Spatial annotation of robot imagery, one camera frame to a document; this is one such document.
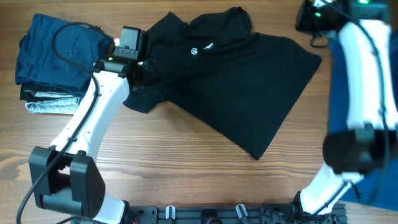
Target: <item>wood grain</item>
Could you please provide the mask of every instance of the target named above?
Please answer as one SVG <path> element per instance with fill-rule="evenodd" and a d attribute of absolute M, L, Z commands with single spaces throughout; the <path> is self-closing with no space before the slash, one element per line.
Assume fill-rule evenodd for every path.
<path fill-rule="evenodd" d="M 229 139 L 171 103 L 149 114 L 122 107 L 103 139 L 98 167 L 107 191 L 132 205 L 289 202 L 322 164 L 330 91 L 330 53 L 311 49 L 295 31 L 300 1 L 5 1 L 0 5 L 0 223 L 14 223 L 29 189 L 27 158 L 47 146 L 70 116 L 29 114 L 14 84 L 18 43 L 35 13 L 101 26 L 117 37 L 122 26 L 148 29 L 172 11 L 190 21 L 242 6 L 258 32 L 290 37 L 323 57 L 263 158 L 252 159 Z M 348 203 L 349 223 L 397 223 L 398 213 Z M 65 215 L 40 210 L 31 200 L 24 223 L 55 223 Z"/>

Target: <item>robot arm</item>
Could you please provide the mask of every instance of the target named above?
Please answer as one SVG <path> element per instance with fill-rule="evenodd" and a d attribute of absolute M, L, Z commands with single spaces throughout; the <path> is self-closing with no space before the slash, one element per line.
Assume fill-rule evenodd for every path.
<path fill-rule="evenodd" d="M 343 133 L 329 134 L 326 137 L 323 147 L 325 163 L 312 183 L 300 194 L 303 211 L 311 214 L 330 213 L 332 205 L 343 196 L 351 184 L 356 184 L 363 179 L 363 174 L 380 165 L 383 158 L 376 152 L 385 150 L 383 148 L 385 145 L 378 142 L 377 138 L 382 135 L 384 128 L 395 136 L 398 123 L 389 61 L 391 28 L 384 21 L 379 20 L 380 17 L 378 19 L 374 17 L 373 13 L 378 10 L 370 10 L 367 14 L 358 10 L 361 7 L 372 9 L 368 1 L 364 1 L 363 6 L 357 1 L 346 2 L 348 5 L 345 6 L 350 9 L 350 14 L 354 19 L 359 20 L 362 27 L 372 37 L 381 58 L 382 73 L 380 74 L 378 61 L 370 41 L 356 24 L 339 19 L 335 14 L 331 16 L 325 0 L 316 0 L 313 6 L 308 6 L 308 1 L 304 1 L 301 19 L 309 16 L 308 13 L 313 13 L 312 18 L 315 18 L 315 22 L 308 22 L 307 25 L 312 25 L 306 26 L 305 21 L 300 20 L 299 14 L 296 28 L 308 33 L 325 33 L 334 27 L 345 54 L 349 91 L 349 110 L 346 119 L 348 130 Z M 388 7 L 380 7 L 385 6 L 382 1 L 378 1 L 377 4 L 382 12 L 378 15 L 387 14 Z M 320 18 L 328 12 L 329 18 L 332 17 L 334 21 L 328 21 L 329 18 Z M 385 106 L 386 127 L 381 116 L 381 104 Z M 396 138 L 391 140 L 393 142 L 391 151 L 393 151 Z M 329 206 L 318 210 L 327 202 Z"/>
<path fill-rule="evenodd" d="M 314 33 L 317 29 L 321 30 L 319 27 L 325 23 L 322 20 L 318 23 L 313 23 L 313 21 L 303 23 L 303 19 L 314 18 L 314 15 L 308 16 L 306 10 L 316 13 L 318 9 L 325 9 L 326 6 L 324 0 L 312 2 L 311 7 L 308 6 L 308 2 L 308 0 L 304 1 L 304 9 L 299 13 L 296 28 Z M 363 27 L 373 37 L 380 52 L 383 73 L 379 76 L 372 48 L 361 30 L 352 22 L 345 21 L 341 24 L 340 19 L 336 21 L 338 21 L 336 30 L 348 67 L 350 103 L 347 117 L 348 130 L 344 133 L 329 134 L 326 137 L 323 147 L 325 163 L 312 183 L 298 194 L 292 204 L 298 206 L 299 211 L 309 214 L 330 213 L 333 205 L 350 188 L 349 183 L 359 182 L 363 178 L 364 170 L 368 172 L 380 165 L 380 158 L 372 157 L 372 152 L 380 150 L 382 146 L 375 140 L 384 129 L 379 113 L 381 89 L 384 89 L 384 105 L 389 131 L 396 133 L 398 123 L 389 68 L 390 27 L 379 20 L 369 18 L 360 20 Z M 329 22 L 325 24 L 325 27 L 330 30 L 329 28 L 333 26 Z M 78 136 L 62 156 L 60 165 L 49 172 L 34 192 L 38 207 L 86 217 L 101 223 L 132 222 L 134 215 L 129 204 L 106 194 L 105 184 L 95 166 L 95 161 L 101 141 L 113 116 L 129 94 L 131 82 L 134 79 L 134 75 L 130 74 L 133 74 L 133 68 L 137 66 L 137 61 L 145 49 L 145 42 L 141 41 L 143 32 L 140 32 L 137 29 L 124 27 L 120 50 L 116 51 L 115 56 L 106 55 L 96 63 L 94 76 L 99 82 L 100 97 Z M 67 127 L 52 142 L 51 149 L 54 150 L 36 147 L 32 151 L 29 165 L 33 182 L 54 158 L 57 151 L 66 144 L 67 138 L 87 112 L 93 93 L 93 83 L 90 83 L 78 111 Z M 336 139 L 348 139 L 349 141 L 345 143 L 349 144 L 342 145 Z M 69 175 L 59 173 L 58 170 L 65 167 L 70 167 Z M 289 220 L 292 223 L 298 216 L 298 210 L 292 209 L 293 212 L 289 214 Z M 166 209 L 165 219 L 174 220 L 175 213 L 176 209 L 173 207 Z M 152 214 L 156 216 L 157 212 L 153 210 Z M 238 205 L 234 215 L 236 214 L 244 224 L 248 224 L 248 214 L 244 206 Z"/>

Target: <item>folded blue shirt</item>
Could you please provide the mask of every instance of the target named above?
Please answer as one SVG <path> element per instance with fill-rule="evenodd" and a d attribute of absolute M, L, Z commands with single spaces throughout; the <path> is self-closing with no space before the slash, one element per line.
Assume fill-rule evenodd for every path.
<path fill-rule="evenodd" d="M 16 67 L 16 84 L 40 83 L 68 90 L 83 96 L 90 76 L 55 55 L 52 49 L 54 33 L 67 21 L 35 14 L 27 35 L 21 40 Z M 106 54 L 113 43 L 108 37 L 83 26 L 70 26 L 57 36 L 57 50 L 67 58 L 92 71 L 93 64 Z"/>
<path fill-rule="evenodd" d="M 338 40 L 329 40 L 329 47 L 333 56 L 333 71 L 331 77 L 330 90 L 330 112 L 329 112 L 329 132 L 337 133 L 347 130 L 347 114 L 348 114 L 348 81 L 345 56 Z M 394 97 L 398 100 L 398 31 L 391 35 L 390 42 L 390 60 L 391 60 L 391 76 L 394 86 Z M 360 202 L 375 207 L 386 208 L 398 211 L 398 160 L 393 160 L 388 166 L 384 185 L 379 189 L 375 200 L 371 200 L 370 196 L 374 193 L 379 179 L 381 170 L 365 176 L 358 185 L 358 190 L 362 196 L 358 201 L 356 194 L 352 188 L 341 198 L 347 202 Z"/>

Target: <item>black cable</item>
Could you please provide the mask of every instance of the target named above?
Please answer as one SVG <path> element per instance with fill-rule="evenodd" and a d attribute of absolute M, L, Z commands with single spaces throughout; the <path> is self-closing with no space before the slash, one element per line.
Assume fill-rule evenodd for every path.
<path fill-rule="evenodd" d="M 372 46 L 373 50 L 373 55 L 376 57 L 376 62 L 377 62 L 377 69 L 379 70 L 379 79 L 380 79 L 380 114 L 381 114 L 381 119 L 383 123 L 383 138 L 384 138 L 384 164 L 382 168 L 382 174 L 379 179 L 379 183 L 377 187 L 374 190 L 374 193 L 371 195 L 371 200 L 374 200 L 377 197 L 377 193 L 379 192 L 379 189 L 382 187 L 384 180 L 386 178 L 387 174 L 387 167 L 388 163 L 390 161 L 390 141 L 389 141 L 389 129 L 387 127 L 387 119 L 386 119 L 386 106 L 384 104 L 386 96 L 385 96 L 385 86 L 384 86 L 384 76 L 383 76 L 383 68 L 382 68 L 382 63 L 381 63 L 381 58 L 380 58 L 380 52 L 376 47 L 376 44 L 373 41 L 373 38 L 369 35 L 369 33 L 366 31 L 366 29 L 359 23 L 359 21 L 355 21 L 354 19 L 351 18 L 347 13 L 341 11 L 334 5 L 326 2 L 325 0 L 321 0 L 327 7 L 330 9 L 336 11 L 338 14 L 342 15 L 345 17 L 347 20 L 351 21 L 355 25 L 358 26 L 358 28 L 363 32 L 363 34 L 366 36 L 368 39 L 369 43 Z"/>
<path fill-rule="evenodd" d="M 64 224 L 64 223 L 67 223 L 67 222 L 70 222 L 70 221 L 76 220 L 76 219 L 81 220 L 80 217 L 69 217 L 69 218 L 66 218 L 66 219 L 64 219 L 64 220 L 62 220 L 60 222 L 57 222 L 56 224 Z"/>
<path fill-rule="evenodd" d="M 98 222 L 98 221 L 95 221 L 95 220 L 91 220 L 89 218 L 83 218 L 83 217 L 77 217 L 77 216 L 66 218 L 66 219 L 64 219 L 64 220 L 62 220 L 60 222 L 57 222 L 56 224 L 64 224 L 64 223 L 70 222 L 72 220 L 87 221 L 87 222 L 90 222 L 90 223 L 93 223 L 93 224 L 105 224 L 105 223 L 101 223 L 101 222 Z"/>
<path fill-rule="evenodd" d="M 101 29 L 99 29 L 96 26 L 93 26 L 91 24 L 87 24 L 85 22 L 71 22 L 68 23 L 64 26 L 62 26 L 61 28 L 59 28 L 58 31 L 56 31 L 56 33 L 53 36 L 52 39 L 52 49 L 55 52 L 55 54 L 60 57 L 62 60 L 68 62 L 69 64 L 75 66 L 76 68 L 79 68 L 81 71 L 86 72 L 90 78 L 93 80 L 94 86 L 95 86 L 95 91 L 94 91 L 94 98 L 93 101 L 90 104 L 90 107 L 88 108 L 86 114 L 84 115 L 84 117 L 81 119 L 79 125 L 76 127 L 76 129 L 74 130 L 74 132 L 72 133 L 72 135 L 68 138 L 67 143 L 65 144 L 65 146 L 62 148 L 62 150 L 57 154 L 57 156 L 55 156 L 55 158 L 50 162 L 50 164 L 43 170 L 43 172 L 40 174 L 39 178 L 37 178 L 37 180 L 34 182 L 34 184 L 32 185 L 32 187 L 29 189 L 29 191 L 26 193 L 24 199 L 22 200 L 21 205 L 19 206 L 18 212 L 17 212 L 17 218 L 16 218 L 16 223 L 17 224 L 21 224 L 21 219 L 22 219 L 22 212 L 25 209 L 26 203 L 29 200 L 30 196 L 32 196 L 32 194 L 34 193 L 35 189 L 39 186 L 39 184 L 41 183 L 41 181 L 43 180 L 43 178 L 48 174 L 48 172 L 50 172 L 50 170 L 52 170 L 54 168 L 54 166 L 57 164 L 57 162 L 61 159 L 62 154 L 69 148 L 69 146 L 72 144 L 72 142 L 75 140 L 76 136 L 78 136 L 80 129 L 83 127 L 83 125 L 85 124 L 87 118 L 89 117 L 89 115 L 91 114 L 91 112 L 93 111 L 93 108 L 95 106 L 95 103 L 97 102 L 98 99 L 98 93 L 99 93 L 99 84 L 97 79 L 94 77 L 94 75 L 90 72 L 89 69 L 83 67 L 82 65 L 70 60 L 69 58 L 64 57 L 56 48 L 56 38 L 58 36 L 58 34 L 64 30 L 67 27 L 70 26 L 76 26 L 76 25 L 81 25 L 81 26 L 87 26 L 90 29 L 93 29 L 97 32 L 100 32 L 101 34 L 103 34 L 105 37 L 112 39 L 112 37 L 106 35 Z"/>
<path fill-rule="evenodd" d="M 349 183 L 351 184 L 351 186 L 354 189 L 356 198 L 358 199 L 358 201 L 361 201 L 361 194 L 359 193 L 358 187 L 356 186 L 356 184 L 354 184 L 354 182 L 352 180 L 350 180 Z"/>

